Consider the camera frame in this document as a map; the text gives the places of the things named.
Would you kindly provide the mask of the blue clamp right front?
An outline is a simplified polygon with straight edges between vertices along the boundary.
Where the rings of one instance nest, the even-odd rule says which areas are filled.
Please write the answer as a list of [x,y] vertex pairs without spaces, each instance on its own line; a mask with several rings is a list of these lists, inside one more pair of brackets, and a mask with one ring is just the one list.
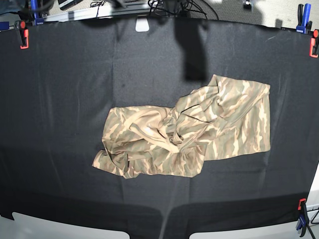
[[299,200],[298,211],[299,217],[296,230],[301,233],[300,237],[302,238],[306,234],[307,226],[310,222],[307,213],[306,198],[302,198]]

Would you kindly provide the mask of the red clamp right rear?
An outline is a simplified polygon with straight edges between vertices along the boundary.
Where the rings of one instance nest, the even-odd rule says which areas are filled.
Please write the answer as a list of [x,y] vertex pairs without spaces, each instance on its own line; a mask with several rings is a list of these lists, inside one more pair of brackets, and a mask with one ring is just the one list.
[[310,43],[310,52],[309,55],[313,58],[319,57],[319,30],[315,29]]

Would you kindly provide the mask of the blue clamp left rear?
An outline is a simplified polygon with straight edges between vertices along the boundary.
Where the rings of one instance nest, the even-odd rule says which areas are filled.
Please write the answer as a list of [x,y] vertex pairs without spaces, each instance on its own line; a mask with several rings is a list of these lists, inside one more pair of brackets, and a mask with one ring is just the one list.
[[44,24],[44,19],[39,12],[39,5],[37,0],[30,0],[30,10],[32,11],[33,25],[42,25]]

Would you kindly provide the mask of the blue clamp right rear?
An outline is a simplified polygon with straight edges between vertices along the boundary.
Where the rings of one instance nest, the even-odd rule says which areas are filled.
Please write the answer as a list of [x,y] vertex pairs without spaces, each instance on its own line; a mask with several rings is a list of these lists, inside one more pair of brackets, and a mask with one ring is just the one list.
[[298,5],[298,25],[296,26],[296,32],[308,34],[311,31],[312,22],[309,21],[311,11],[311,4]]

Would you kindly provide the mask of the aluminium rail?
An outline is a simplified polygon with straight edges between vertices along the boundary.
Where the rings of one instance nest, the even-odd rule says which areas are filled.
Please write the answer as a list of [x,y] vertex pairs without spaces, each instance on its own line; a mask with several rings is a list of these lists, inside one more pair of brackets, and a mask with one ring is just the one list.
[[110,5],[90,7],[79,10],[72,10],[59,14],[44,16],[44,22],[66,22],[75,20],[85,20],[93,18],[112,18],[122,15],[146,15],[149,13],[165,12],[162,7],[149,5],[147,2],[131,2],[126,7],[114,8]]

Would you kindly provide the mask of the blue clamp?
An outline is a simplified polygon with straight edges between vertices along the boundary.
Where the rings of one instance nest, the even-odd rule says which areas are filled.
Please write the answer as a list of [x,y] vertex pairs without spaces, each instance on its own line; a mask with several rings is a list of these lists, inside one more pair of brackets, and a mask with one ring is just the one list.
[[307,226],[310,222],[307,213],[306,198],[302,198],[299,200],[298,211],[299,217],[296,230],[301,233],[300,237],[302,238],[306,234]]
[[44,19],[39,12],[39,5],[37,0],[30,0],[30,10],[32,11],[33,25],[42,25],[44,24]]
[[308,34],[311,31],[312,22],[309,21],[311,11],[311,4],[298,5],[298,25],[296,26],[296,32]]

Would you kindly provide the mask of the black table cloth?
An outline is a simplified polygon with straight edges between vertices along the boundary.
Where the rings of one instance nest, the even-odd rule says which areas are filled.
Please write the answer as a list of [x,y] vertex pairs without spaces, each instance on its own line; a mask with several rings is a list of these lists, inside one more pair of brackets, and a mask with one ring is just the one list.
[[[94,19],[0,34],[0,213],[133,239],[295,221],[319,162],[310,37],[190,18]],[[193,178],[124,179],[92,166],[112,107],[173,107],[212,75],[269,84],[271,150],[205,162]]]

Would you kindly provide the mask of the camouflage t-shirt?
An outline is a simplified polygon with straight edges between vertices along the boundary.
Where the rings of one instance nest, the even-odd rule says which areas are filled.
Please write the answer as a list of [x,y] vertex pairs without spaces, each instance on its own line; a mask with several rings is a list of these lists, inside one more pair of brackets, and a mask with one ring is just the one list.
[[213,75],[173,108],[110,109],[104,149],[93,167],[135,178],[140,174],[194,177],[206,161],[271,148],[270,85]]

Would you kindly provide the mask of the red clamp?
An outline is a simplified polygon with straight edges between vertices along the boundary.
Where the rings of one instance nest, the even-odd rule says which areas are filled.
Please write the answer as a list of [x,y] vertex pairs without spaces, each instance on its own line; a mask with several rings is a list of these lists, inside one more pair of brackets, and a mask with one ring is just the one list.
[[14,28],[18,31],[21,41],[20,49],[27,49],[29,47],[29,31],[24,20],[16,21]]
[[315,29],[310,43],[310,52],[309,55],[313,58],[319,57],[319,30]]

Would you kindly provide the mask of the red clamp left rear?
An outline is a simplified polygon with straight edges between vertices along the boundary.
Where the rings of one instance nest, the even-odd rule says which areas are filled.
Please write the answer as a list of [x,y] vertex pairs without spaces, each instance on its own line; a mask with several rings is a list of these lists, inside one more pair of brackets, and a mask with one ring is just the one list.
[[27,49],[29,47],[29,31],[24,20],[16,21],[14,28],[18,31],[21,41],[20,49]]

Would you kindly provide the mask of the white tape patch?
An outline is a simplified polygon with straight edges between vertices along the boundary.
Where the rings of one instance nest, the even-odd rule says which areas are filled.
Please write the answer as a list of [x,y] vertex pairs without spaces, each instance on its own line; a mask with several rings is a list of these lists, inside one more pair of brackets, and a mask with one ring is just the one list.
[[136,32],[148,32],[150,30],[149,22],[147,18],[137,18],[135,31]]

